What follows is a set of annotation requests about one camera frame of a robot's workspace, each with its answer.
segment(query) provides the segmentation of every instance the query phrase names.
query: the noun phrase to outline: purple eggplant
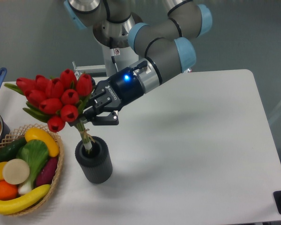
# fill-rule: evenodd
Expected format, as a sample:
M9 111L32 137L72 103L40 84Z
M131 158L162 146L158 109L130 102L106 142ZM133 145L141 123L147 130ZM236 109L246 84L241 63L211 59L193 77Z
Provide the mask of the purple eggplant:
M55 171L57 169L58 157L51 157L46 165L43 167L42 171L38 174L36 179L36 187L43 184L51 184Z

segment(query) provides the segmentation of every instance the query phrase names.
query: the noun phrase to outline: lettuce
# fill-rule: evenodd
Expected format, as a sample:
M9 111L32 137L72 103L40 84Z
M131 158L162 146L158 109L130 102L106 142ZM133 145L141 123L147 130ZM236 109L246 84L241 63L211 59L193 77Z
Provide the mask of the lettuce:
M19 150L16 157L24 160L30 168L29 177L19 186L20 195L24 195L34 188L34 181L45 166L48 156L47 145L40 140L31 140Z

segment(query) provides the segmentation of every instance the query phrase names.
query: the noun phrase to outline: gray wall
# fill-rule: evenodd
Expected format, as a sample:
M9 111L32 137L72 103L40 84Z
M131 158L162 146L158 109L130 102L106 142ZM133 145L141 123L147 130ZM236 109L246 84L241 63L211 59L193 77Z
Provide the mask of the gray wall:
M161 0L133 0L144 22L167 18ZM192 43L193 71L249 69L268 115L281 99L281 0L197 0L213 14L212 30ZM0 1L0 67L6 81L36 74L58 76L65 68L103 64L92 30L78 31L63 0ZM272 127L281 157L281 118Z

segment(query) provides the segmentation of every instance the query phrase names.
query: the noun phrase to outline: twine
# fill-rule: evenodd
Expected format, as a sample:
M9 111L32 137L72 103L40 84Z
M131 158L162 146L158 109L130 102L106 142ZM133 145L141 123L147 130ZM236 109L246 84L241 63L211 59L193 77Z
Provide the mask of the twine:
M83 134L84 139L88 136L91 139L91 141L93 143L95 143L95 140L93 139L93 137L90 134L87 133L88 131L89 131L89 129L84 129L83 131L79 131L79 133Z

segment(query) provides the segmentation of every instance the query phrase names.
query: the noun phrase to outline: wicker basket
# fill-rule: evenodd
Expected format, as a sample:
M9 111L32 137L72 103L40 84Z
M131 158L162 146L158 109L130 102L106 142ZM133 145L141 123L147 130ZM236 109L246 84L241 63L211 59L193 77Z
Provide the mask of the wicker basket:
M7 144L11 143L15 139L24 136L26 130L29 128L32 128L32 127L40 128L42 130L47 131L51 135L51 137L53 137L53 139L56 141L57 145L59 146L59 160L58 160L57 169L55 171L55 176L51 183L50 190L49 190L48 194L42 200L40 200L36 204L28 207L27 209L24 209L17 213L9 214L8 216L22 216L22 215L31 213L31 212L37 210L39 207L41 207L50 198L50 196L54 192L54 190L57 186L61 168L62 168L62 165L64 162L64 146L63 146L61 137L57 133L53 133L53 132L49 131L47 126L43 126L43 125L39 125L39 124L25 125L24 127L19 127L18 129L11 131L10 134L6 135L5 138L2 140L2 142L0 143L0 149L2 147L6 146Z

